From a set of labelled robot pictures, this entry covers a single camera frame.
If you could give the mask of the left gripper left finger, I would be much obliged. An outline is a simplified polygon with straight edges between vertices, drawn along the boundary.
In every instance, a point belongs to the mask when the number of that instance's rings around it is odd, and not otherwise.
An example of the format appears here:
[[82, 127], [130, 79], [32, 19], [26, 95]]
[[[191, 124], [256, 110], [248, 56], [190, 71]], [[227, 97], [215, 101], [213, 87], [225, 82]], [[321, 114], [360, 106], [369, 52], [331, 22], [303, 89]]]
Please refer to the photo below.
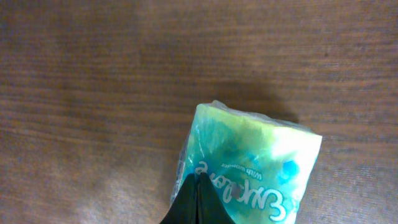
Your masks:
[[196, 224], [196, 220], [197, 183], [195, 174], [189, 174], [160, 224]]

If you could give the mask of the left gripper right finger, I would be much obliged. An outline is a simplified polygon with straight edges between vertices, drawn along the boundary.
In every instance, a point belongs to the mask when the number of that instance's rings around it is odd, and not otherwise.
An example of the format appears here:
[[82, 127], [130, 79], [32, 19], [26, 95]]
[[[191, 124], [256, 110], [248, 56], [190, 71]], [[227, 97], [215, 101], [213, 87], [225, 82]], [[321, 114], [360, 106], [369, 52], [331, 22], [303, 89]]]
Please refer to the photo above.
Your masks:
[[228, 215], [207, 173], [201, 173], [197, 188], [198, 224], [235, 224]]

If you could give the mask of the teal tissue pack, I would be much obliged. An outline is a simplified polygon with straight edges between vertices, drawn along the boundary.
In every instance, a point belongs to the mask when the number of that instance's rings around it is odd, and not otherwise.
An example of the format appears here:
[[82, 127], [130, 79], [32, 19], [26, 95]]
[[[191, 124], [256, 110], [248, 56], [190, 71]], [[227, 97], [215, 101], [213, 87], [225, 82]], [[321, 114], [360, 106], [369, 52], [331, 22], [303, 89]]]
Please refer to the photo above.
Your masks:
[[178, 161], [170, 199], [185, 178], [207, 173], [235, 223], [294, 223], [322, 137], [299, 124], [199, 104]]

